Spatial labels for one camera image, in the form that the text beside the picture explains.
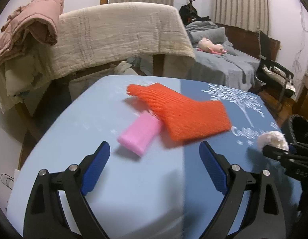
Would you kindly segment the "orange foam net sleeve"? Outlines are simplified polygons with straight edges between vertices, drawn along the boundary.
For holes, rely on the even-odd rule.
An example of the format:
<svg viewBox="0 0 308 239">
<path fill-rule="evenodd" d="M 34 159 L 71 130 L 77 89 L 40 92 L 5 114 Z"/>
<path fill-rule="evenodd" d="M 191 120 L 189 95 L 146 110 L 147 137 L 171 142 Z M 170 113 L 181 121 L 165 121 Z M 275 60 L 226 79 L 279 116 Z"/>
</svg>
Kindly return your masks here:
<svg viewBox="0 0 308 239">
<path fill-rule="evenodd" d="M 131 84 L 127 94 L 147 104 L 174 142 L 207 138 L 227 132 L 232 126 L 221 101 L 195 101 L 160 83 Z"/>
</svg>

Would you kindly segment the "pink foam block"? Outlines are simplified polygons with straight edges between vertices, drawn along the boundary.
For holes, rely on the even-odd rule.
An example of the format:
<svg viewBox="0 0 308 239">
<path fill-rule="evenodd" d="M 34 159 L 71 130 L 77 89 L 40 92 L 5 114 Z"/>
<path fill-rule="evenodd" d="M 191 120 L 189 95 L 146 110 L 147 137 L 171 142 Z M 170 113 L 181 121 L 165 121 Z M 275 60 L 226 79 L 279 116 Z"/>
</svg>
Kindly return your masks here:
<svg viewBox="0 0 308 239">
<path fill-rule="evenodd" d="M 126 149 L 142 157 L 153 139 L 161 132 L 163 122 L 144 111 L 118 138 Z"/>
</svg>

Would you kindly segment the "black lined trash bin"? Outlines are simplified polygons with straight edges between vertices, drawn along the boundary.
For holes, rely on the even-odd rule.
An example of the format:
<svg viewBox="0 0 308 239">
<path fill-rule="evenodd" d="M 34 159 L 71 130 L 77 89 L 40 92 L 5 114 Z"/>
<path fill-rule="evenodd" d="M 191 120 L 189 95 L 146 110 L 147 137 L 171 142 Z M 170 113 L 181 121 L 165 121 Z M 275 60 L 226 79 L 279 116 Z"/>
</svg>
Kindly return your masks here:
<svg viewBox="0 0 308 239">
<path fill-rule="evenodd" d="M 308 120 L 300 115 L 289 116 L 281 126 L 289 144 L 308 147 Z"/>
</svg>

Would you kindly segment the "black office chair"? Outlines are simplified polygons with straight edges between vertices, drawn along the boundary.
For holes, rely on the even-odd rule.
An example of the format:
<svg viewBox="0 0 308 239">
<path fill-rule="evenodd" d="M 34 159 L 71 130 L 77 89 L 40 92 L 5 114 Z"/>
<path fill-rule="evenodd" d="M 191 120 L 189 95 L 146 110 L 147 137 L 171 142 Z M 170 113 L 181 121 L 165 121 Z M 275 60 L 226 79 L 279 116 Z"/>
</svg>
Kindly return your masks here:
<svg viewBox="0 0 308 239">
<path fill-rule="evenodd" d="M 255 78 L 260 82 L 259 91 L 269 89 L 278 97 L 278 102 L 275 106 L 269 105 L 269 108 L 274 113 L 280 113 L 285 98 L 291 98 L 296 93 L 293 85 L 294 74 L 271 59 L 270 39 L 261 30 L 258 31 L 258 41 L 260 48 L 260 62 L 255 73 Z"/>
</svg>

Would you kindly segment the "silver cushion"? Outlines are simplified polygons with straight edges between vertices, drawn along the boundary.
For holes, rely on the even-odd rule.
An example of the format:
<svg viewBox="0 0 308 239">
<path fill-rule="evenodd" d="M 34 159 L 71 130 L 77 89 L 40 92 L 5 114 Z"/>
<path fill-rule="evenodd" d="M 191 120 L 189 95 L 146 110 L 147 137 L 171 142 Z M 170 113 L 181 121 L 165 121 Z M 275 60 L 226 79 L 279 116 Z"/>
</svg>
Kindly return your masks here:
<svg viewBox="0 0 308 239">
<path fill-rule="evenodd" d="M 278 69 L 273 67 L 273 70 L 269 70 L 266 66 L 262 67 L 262 72 L 264 73 L 263 82 L 270 85 L 276 85 L 278 87 L 284 87 L 286 81 L 286 74 Z"/>
</svg>

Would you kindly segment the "bed with grey sheet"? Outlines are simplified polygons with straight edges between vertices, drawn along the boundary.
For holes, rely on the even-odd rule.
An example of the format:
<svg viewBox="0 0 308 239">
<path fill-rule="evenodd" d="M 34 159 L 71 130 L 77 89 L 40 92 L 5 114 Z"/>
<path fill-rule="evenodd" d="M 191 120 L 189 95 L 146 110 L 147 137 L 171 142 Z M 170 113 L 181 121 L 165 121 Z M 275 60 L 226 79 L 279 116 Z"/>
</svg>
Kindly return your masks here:
<svg viewBox="0 0 308 239">
<path fill-rule="evenodd" d="M 218 28 L 217 24 L 209 21 L 196 21 L 185 27 L 187 35 L 196 31 Z M 250 90 L 256 84 L 255 73 L 259 60 L 236 50 L 228 40 L 221 44 L 227 53 L 214 55 L 198 48 L 197 43 L 191 43 L 196 56 L 193 68 L 186 75 L 187 79 L 219 84 L 244 91 Z"/>
</svg>

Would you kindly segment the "blue coffee tree mat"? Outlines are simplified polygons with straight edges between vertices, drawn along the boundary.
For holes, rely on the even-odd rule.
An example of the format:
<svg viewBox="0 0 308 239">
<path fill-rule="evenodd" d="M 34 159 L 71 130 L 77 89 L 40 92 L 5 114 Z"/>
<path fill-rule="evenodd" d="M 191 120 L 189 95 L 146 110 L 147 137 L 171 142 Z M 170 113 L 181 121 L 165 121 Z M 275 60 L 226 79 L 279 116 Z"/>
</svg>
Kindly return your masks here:
<svg viewBox="0 0 308 239">
<path fill-rule="evenodd" d="M 270 171 L 284 209 L 286 229 L 296 219 L 298 181 L 258 150 L 257 137 L 278 128 L 259 96 L 208 83 L 173 78 L 111 75 L 101 78 L 71 103 L 46 131 L 24 163 L 8 202 L 7 218 L 18 232 L 32 186 L 42 169 L 64 171 L 92 154 L 101 142 L 111 154 L 92 192 L 93 213 L 111 238 L 198 238 L 217 211 L 218 192 L 199 156 L 199 142 L 178 145 L 166 132 L 138 157 L 120 146 L 119 135 L 146 105 L 128 96 L 130 84 L 161 83 L 196 101 L 220 98 L 232 122 L 229 132 L 208 143 L 232 164 Z"/>
</svg>

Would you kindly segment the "wooden bed headboard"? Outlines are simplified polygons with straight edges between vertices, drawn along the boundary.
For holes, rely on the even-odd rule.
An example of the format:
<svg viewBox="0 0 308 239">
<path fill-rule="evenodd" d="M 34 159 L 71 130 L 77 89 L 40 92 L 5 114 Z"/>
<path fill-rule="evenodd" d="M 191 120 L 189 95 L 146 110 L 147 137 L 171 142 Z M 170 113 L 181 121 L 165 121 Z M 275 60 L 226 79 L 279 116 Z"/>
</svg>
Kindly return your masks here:
<svg viewBox="0 0 308 239">
<path fill-rule="evenodd" d="M 239 27 L 219 23 L 217 23 L 217 26 L 225 28 L 226 37 L 233 44 L 233 47 L 236 50 L 259 59 L 260 46 L 258 41 L 259 35 L 257 32 L 247 31 Z"/>
</svg>

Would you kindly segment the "pink plush toy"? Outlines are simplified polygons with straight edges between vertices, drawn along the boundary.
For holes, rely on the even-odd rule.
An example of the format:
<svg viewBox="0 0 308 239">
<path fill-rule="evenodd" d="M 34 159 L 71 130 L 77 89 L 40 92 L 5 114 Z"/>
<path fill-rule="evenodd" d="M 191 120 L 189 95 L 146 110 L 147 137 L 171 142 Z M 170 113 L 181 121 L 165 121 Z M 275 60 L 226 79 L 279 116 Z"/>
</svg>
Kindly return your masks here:
<svg viewBox="0 0 308 239">
<path fill-rule="evenodd" d="M 227 50 L 221 44 L 213 44 L 213 42 L 205 37 L 198 42 L 198 48 L 214 55 L 224 55 L 227 53 Z"/>
</svg>

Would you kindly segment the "grey pillow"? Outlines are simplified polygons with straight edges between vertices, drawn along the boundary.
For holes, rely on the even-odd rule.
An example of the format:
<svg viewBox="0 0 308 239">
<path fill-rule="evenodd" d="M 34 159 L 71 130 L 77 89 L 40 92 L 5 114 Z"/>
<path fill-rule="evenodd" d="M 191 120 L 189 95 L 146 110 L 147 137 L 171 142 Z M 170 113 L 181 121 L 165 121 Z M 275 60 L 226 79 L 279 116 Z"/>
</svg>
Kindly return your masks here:
<svg viewBox="0 0 308 239">
<path fill-rule="evenodd" d="M 211 42 L 213 42 L 213 44 L 223 44 L 227 40 L 225 28 L 218 27 L 216 29 L 208 29 L 204 31 L 189 33 L 189 39 L 191 43 L 197 43 L 203 38 L 209 39 Z"/>
</svg>

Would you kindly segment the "right beige curtain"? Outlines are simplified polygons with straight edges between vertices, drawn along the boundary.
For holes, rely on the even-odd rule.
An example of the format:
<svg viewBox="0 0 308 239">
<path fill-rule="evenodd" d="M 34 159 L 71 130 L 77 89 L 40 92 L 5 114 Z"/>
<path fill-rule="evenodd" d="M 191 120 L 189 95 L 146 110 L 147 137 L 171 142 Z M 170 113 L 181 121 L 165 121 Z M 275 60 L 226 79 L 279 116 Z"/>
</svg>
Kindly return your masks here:
<svg viewBox="0 0 308 239">
<path fill-rule="evenodd" d="M 215 23 L 247 31 L 269 32 L 268 0 L 213 0 Z"/>
</svg>

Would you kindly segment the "wooden coat rack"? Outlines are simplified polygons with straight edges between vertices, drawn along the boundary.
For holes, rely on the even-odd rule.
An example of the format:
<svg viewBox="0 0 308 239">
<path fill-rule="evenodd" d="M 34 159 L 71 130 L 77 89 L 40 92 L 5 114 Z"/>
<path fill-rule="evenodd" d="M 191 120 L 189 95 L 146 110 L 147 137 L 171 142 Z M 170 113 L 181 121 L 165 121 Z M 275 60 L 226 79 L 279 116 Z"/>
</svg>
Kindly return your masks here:
<svg viewBox="0 0 308 239">
<path fill-rule="evenodd" d="M 196 0 L 188 0 L 188 1 L 189 2 L 186 5 L 183 5 L 179 9 L 180 17 L 185 26 L 196 21 L 202 21 L 202 22 L 211 21 L 211 18 L 209 18 L 209 16 L 200 17 L 198 15 L 196 8 L 193 6 L 193 2 Z"/>
</svg>

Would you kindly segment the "beige quilt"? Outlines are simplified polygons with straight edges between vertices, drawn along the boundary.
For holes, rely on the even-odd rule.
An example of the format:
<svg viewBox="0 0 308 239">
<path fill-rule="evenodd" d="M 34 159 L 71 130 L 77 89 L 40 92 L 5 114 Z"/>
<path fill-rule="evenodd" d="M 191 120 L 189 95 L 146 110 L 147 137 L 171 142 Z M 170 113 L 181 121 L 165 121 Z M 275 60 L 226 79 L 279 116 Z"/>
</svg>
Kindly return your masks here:
<svg viewBox="0 0 308 239">
<path fill-rule="evenodd" d="M 39 45 L 48 80 L 130 57 L 164 55 L 164 77 L 185 78 L 193 47 L 175 7 L 157 3 L 111 3 L 59 16 L 58 42 Z"/>
</svg>

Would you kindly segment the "pink padded jacket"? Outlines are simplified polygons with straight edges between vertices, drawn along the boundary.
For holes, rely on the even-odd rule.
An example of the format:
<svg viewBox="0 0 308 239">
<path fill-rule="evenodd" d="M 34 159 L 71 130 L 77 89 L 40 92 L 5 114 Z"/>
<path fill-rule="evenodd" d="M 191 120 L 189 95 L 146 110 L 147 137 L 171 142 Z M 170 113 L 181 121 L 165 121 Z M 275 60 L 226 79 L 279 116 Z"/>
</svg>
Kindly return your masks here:
<svg viewBox="0 0 308 239">
<path fill-rule="evenodd" d="M 25 53 L 29 34 L 41 44 L 55 45 L 63 8 L 64 0 L 32 0 L 11 13 L 1 28 L 0 65 Z"/>
</svg>

